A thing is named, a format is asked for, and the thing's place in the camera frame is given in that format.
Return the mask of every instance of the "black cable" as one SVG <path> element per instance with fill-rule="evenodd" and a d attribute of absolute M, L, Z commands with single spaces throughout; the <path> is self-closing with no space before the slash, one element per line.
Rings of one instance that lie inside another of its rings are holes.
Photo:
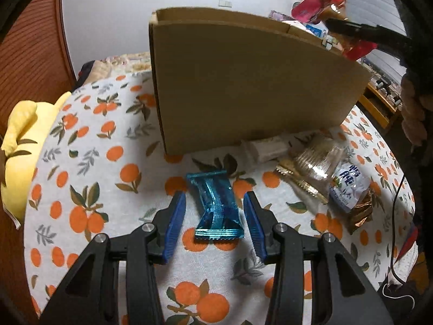
<path fill-rule="evenodd" d="M 404 282 L 400 277 L 397 276 L 397 274 L 394 271 L 394 249 L 395 249 L 395 203 L 397 201 L 398 198 L 398 193 L 400 191 L 401 186 L 403 185 L 403 181 L 404 181 L 405 175 L 403 174 L 403 178 L 401 179 L 400 185 L 397 188 L 397 191 L 395 192 L 395 198 L 394 201 L 392 203 L 392 249 L 391 249 L 391 264 L 390 264 L 390 268 L 391 268 L 391 272 L 393 274 L 393 276 L 395 277 L 395 279 L 397 281 L 399 281 L 399 283 L 401 283 L 402 285 L 404 285 L 406 282 Z"/>

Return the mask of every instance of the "wooden desk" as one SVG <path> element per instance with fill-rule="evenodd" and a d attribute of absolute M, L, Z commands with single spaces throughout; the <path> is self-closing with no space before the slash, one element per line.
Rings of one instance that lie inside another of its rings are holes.
<path fill-rule="evenodd" d="M 376 90 L 370 83 L 359 98 L 359 102 L 374 117 L 385 131 L 388 131 L 395 120 L 400 116 L 400 110 L 392 106 L 384 95 Z"/>

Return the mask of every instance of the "plush toy ear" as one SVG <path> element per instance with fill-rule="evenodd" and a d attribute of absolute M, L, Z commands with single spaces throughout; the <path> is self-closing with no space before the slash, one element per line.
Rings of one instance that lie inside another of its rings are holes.
<path fill-rule="evenodd" d="M 59 99 L 55 102 L 54 107 L 57 107 L 60 111 L 60 108 L 63 106 L 64 102 L 71 96 L 71 92 L 67 91 Z"/>
<path fill-rule="evenodd" d="M 20 101 L 12 109 L 7 121 L 7 130 L 4 135 L 1 150 L 4 150 L 6 157 L 17 148 L 17 138 L 22 129 L 32 120 L 38 106 L 34 101 Z"/>

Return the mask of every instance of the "cardboard box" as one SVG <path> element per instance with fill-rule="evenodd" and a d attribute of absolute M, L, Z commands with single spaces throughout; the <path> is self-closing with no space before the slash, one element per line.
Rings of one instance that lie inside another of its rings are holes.
<path fill-rule="evenodd" d="M 241 12 L 158 10 L 149 38 L 172 155 L 338 126 L 371 77 L 311 34 Z"/>

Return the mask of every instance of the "white cable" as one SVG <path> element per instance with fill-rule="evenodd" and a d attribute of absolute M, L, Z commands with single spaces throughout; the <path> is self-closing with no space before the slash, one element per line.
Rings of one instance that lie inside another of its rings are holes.
<path fill-rule="evenodd" d="M 397 300 L 399 298 L 404 298 L 404 297 L 410 297 L 410 299 L 412 300 L 412 303 L 413 303 L 411 311 L 415 308 L 415 300 L 411 295 L 401 295 L 399 297 L 391 297 L 391 296 L 386 295 L 384 291 L 385 291 L 385 286 L 382 288 L 382 294 L 384 295 L 384 297 L 391 298 L 392 300 Z"/>

